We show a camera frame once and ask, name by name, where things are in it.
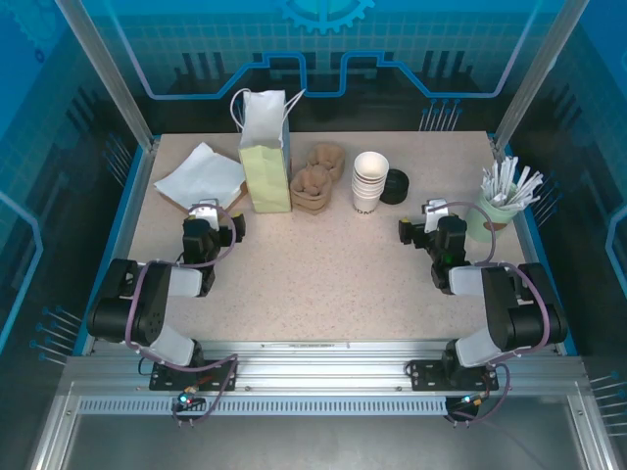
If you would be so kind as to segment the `aluminium mounting rail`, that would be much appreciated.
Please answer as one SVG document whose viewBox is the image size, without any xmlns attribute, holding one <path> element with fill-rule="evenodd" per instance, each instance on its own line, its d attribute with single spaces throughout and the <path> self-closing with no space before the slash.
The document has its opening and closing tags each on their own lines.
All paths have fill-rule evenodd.
<svg viewBox="0 0 627 470">
<path fill-rule="evenodd" d="M 407 396 L 406 364 L 439 359 L 437 341 L 206 341 L 207 358 L 239 357 L 238 396 Z M 138 356 L 123 345 L 96 342 L 92 354 L 69 358 L 59 393 L 78 396 L 140 396 L 148 380 L 137 373 Z M 546 348 L 507 361 L 516 397 L 588 395 L 591 387 L 578 356 Z"/>
</svg>

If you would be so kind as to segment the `stack of pulp cup carriers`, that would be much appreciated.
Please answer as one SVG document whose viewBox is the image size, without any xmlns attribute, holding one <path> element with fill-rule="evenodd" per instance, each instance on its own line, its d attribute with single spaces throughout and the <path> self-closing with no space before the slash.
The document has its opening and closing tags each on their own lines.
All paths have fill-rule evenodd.
<svg viewBox="0 0 627 470">
<path fill-rule="evenodd" d="M 289 189 L 292 208 L 309 214 L 324 212 L 333 187 L 341 179 L 346 151 L 335 143 L 318 143 L 308 152 L 305 167 L 292 178 Z"/>
</svg>

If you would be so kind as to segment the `stack of white paper cups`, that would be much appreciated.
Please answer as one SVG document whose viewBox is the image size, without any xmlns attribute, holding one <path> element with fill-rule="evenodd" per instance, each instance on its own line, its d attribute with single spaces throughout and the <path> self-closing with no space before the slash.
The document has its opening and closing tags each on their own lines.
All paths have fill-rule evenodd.
<svg viewBox="0 0 627 470">
<path fill-rule="evenodd" d="M 360 214 L 371 214 L 383 193 L 389 162 L 373 151 L 362 152 L 355 158 L 352 176 L 353 204 Z"/>
</svg>

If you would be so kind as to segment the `white paper napkin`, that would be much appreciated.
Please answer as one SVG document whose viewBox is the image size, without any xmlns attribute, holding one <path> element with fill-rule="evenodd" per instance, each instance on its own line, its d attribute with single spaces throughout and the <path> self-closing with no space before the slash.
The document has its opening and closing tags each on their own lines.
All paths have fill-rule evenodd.
<svg viewBox="0 0 627 470">
<path fill-rule="evenodd" d="M 171 174 L 156 181 L 156 190 L 178 206 L 189 210 L 205 200 L 229 207 L 242 194 L 243 166 L 199 144 Z"/>
</svg>

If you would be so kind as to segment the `green mug with brown heart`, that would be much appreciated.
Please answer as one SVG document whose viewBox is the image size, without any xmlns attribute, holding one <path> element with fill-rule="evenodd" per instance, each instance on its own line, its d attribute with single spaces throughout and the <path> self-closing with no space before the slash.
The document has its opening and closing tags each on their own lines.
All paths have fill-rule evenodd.
<svg viewBox="0 0 627 470">
<path fill-rule="evenodd" d="M 520 207 L 515 207 L 513 210 L 503 210 L 492 206 L 485 197 L 483 189 L 479 190 L 474 204 L 489 216 L 493 223 L 496 236 L 499 236 L 513 218 L 521 211 Z M 477 209 L 468 209 L 464 219 L 467 224 L 467 236 L 480 243 L 489 243 L 491 241 L 490 223 L 480 211 Z"/>
</svg>

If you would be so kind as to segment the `blue table edge frame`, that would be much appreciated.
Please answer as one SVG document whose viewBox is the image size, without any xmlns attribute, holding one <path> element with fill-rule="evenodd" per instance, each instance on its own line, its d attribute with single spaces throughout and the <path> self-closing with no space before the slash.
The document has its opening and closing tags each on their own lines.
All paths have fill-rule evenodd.
<svg viewBox="0 0 627 470">
<path fill-rule="evenodd" d="M 239 200 L 247 235 L 217 265 L 204 299 L 172 299 L 169 324 L 198 340 L 266 343 L 452 339 L 485 324 L 476 297 L 452 297 L 434 288 L 428 255 L 399 243 L 397 221 L 420 221 L 427 199 L 473 202 L 482 168 L 491 166 L 485 131 L 294 132 L 295 171 L 316 143 L 347 152 L 346 170 L 328 208 L 258 214 Z M 154 155 L 138 150 L 122 192 L 96 286 L 112 258 L 174 260 L 181 251 L 184 213 L 154 182 L 178 167 L 201 143 L 235 159 L 236 134 L 163 134 Z M 410 178 L 409 195 L 374 213 L 353 208 L 351 173 L 364 151 L 383 154 Z"/>
</svg>

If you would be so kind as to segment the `aluminium frame post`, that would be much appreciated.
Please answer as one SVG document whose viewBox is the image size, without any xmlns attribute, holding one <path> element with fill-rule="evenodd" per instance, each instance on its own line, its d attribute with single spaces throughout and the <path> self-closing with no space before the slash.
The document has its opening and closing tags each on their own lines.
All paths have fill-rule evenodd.
<svg viewBox="0 0 627 470">
<path fill-rule="evenodd" d="M 153 134 L 81 0 L 54 1 L 137 143 L 143 151 L 151 152 Z"/>
<path fill-rule="evenodd" d="M 493 138 L 493 155 L 497 162 L 505 157 L 505 149 L 516 128 L 540 90 L 556 59 L 578 24 L 590 0 L 564 0 L 545 40 L 511 100 Z"/>
</svg>

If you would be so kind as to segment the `stack of black cup lids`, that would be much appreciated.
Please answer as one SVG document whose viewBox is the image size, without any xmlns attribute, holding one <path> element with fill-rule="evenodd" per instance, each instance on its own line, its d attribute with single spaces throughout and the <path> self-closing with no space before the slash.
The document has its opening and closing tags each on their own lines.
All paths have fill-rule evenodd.
<svg viewBox="0 0 627 470">
<path fill-rule="evenodd" d="M 379 200 L 386 205 L 398 205 L 406 199 L 409 187 L 409 177 L 403 171 L 392 168 L 388 171 Z"/>
</svg>

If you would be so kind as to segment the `paper gift bag with landscape print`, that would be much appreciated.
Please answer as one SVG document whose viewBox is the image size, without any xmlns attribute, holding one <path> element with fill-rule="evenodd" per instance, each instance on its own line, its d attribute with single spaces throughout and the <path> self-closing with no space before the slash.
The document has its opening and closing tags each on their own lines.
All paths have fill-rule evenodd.
<svg viewBox="0 0 627 470">
<path fill-rule="evenodd" d="M 240 132 L 239 160 L 257 213 L 291 211 L 289 114 L 303 90 L 288 99 L 283 90 L 236 91 L 229 111 Z"/>
</svg>

